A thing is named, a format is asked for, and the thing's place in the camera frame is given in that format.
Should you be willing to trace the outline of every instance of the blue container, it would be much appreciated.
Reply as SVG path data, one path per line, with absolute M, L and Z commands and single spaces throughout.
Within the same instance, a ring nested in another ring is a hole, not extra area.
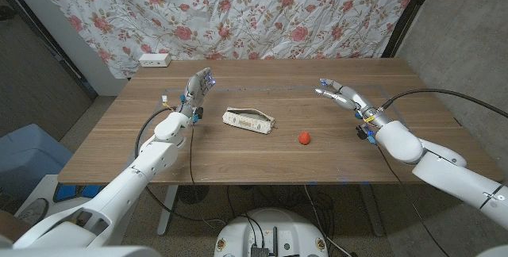
M 45 175 L 58 174 L 72 153 L 35 124 L 0 138 L 0 188 L 25 200 Z

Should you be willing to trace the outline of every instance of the red toy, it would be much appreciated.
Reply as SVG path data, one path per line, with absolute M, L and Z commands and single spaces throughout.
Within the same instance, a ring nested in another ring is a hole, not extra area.
M 300 136 L 298 136 L 298 141 L 300 143 L 307 145 L 310 142 L 310 135 L 308 132 L 302 132 Z

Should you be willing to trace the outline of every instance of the power strip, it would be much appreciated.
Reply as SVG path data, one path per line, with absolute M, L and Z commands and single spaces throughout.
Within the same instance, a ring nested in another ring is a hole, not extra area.
M 169 54 L 143 54 L 140 58 L 142 67 L 167 67 L 170 62 Z

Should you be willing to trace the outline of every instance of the wooden table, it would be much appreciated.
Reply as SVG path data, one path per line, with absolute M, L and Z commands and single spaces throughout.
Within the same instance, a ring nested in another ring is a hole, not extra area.
M 110 182 L 132 158 L 137 133 L 159 109 L 161 94 L 167 93 L 169 102 L 177 105 L 189 77 L 207 66 L 217 85 L 206 95 L 204 118 L 194 127 L 192 167 L 197 184 L 397 182 L 378 150 L 356 136 L 361 121 L 354 112 L 317 96 L 314 87 L 320 86 L 319 78 L 335 79 L 381 105 L 404 90 L 425 87 L 402 59 L 174 61 L 165 68 L 141 68 L 60 172 L 59 181 Z M 277 128 L 264 135 L 226 125 L 222 114 L 228 106 L 259 109 L 275 118 Z M 400 98 L 387 112 L 416 136 L 460 153 L 469 169 L 503 179 L 434 95 Z M 166 115 L 154 120 L 149 136 Z M 306 146 L 297 139 L 304 131 L 312 137 Z M 187 143 L 175 164 L 152 183 L 190 184 L 189 149 Z M 419 181 L 411 174 L 413 167 L 392 158 L 390 163 L 402 181 Z

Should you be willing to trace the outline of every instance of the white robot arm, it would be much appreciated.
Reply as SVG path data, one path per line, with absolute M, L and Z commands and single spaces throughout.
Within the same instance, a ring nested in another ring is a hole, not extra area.
M 13 249 L 107 245 L 118 222 L 141 191 L 176 161 L 179 149 L 186 142 L 183 131 L 191 125 L 194 111 L 214 84 L 209 67 L 192 76 L 182 104 L 156 126 L 155 134 L 141 146 L 139 156 L 125 170 L 95 198 L 33 226 Z M 76 220 L 84 220 L 82 226 Z
M 316 89 L 339 106 L 355 110 L 359 117 L 377 127 L 375 140 L 395 159 L 414 164 L 413 174 L 424 182 L 451 194 L 479 209 L 508 230 L 508 188 L 466 168 L 466 160 L 454 151 L 417 138 L 400 121 L 392 121 L 354 89 L 331 79 L 321 79 L 323 86 L 336 92 Z

